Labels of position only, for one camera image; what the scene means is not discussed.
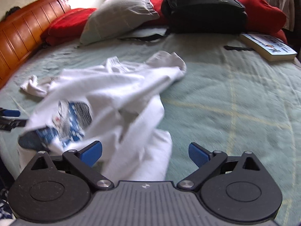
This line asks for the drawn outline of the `white printed long-sleeve shirt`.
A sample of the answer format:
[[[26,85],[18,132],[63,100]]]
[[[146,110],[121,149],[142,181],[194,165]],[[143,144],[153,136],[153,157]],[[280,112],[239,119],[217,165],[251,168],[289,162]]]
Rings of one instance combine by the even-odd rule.
[[[51,78],[31,76],[21,88],[42,101],[19,136],[20,167],[40,150],[61,155],[99,141],[102,174],[109,180],[164,180],[172,140],[158,129],[164,117],[160,93],[186,70],[177,54],[159,51],[144,63],[112,57]]]

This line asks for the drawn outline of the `green plaid bed blanket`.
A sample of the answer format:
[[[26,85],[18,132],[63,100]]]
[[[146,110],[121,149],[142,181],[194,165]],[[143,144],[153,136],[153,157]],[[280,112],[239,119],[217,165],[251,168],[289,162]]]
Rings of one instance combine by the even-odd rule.
[[[86,68],[116,56],[143,63],[163,50],[176,53],[187,73],[161,94],[165,109],[159,128],[173,140],[166,179],[180,181],[195,171],[188,145],[230,156],[250,150],[279,185],[283,203],[280,225],[300,223],[300,68],[295,62],[270,63],[239,47],[231,35],[172,34],[157,42],[106,40],[81,47],[78,41],[40,50],[1,90],[1,107],[27,118],[40,98],[20,85],[30,75],[55,76],[65,68]]]

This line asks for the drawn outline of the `wooden headboard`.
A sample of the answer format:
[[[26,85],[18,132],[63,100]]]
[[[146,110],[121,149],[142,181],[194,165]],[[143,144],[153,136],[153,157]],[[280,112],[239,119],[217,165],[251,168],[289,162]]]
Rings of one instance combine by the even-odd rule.
[[[1,87],[41,48],[41,34],[69,10],[67,0],[37,0],[1,22]]]

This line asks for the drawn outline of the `white fleece left sleeve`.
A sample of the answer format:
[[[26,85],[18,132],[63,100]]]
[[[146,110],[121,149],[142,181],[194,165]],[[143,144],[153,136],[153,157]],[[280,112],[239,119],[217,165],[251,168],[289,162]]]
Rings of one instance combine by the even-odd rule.
[[[10,226],[15,221],[15,216],[9,206],[8,190],[1,188],[0,193],[0,226]]]

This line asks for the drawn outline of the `dark object on headboard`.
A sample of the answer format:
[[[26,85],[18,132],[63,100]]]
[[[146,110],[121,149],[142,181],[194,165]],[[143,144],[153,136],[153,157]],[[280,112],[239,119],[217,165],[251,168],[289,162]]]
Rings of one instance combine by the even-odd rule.
[[[21,9],[19,6],[12,7],[10,10],[6,11],[5,18],[7,18],[8,16],[10,16],[14,12],[18,11],[19,9]]]

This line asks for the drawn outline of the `paperback book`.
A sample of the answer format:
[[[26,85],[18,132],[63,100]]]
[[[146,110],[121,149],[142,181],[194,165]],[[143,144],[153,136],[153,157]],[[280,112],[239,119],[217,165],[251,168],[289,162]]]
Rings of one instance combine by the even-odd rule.
[[[240,39],[269,62],[294,60],[297,52],[276,37],[240,34]]]

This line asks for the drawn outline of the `grey green pillow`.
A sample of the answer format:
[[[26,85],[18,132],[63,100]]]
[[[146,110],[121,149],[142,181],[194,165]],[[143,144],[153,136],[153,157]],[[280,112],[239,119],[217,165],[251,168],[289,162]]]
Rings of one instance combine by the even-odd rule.
[[[145,22],[159,18],[150,0],[105,0],[89,16],[82,34],[81,45],[116,38]]]

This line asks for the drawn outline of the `black backpack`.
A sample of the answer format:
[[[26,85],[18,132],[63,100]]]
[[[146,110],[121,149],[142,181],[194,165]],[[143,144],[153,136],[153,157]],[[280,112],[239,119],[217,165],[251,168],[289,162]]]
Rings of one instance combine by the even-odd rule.
[[[164,34],[127,36],[124,40],[155,41],[175,34],[240,34],[247,13],[238,0],[162,0],[161,11],[168,21]]]

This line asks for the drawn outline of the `red quilt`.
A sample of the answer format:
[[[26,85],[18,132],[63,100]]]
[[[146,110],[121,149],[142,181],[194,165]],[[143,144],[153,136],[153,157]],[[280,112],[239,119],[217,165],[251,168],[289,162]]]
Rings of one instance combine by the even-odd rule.
[[[266,0],[238,0],[247,13],[246,29],[252,32],[274,36],[285,44],[287,38],[282,30],[286,23],[285,13],[271,6]],[[88,17],[95,8],[76,8],[56,18],[41,34],[41,40],[51,46],[80,38]]]

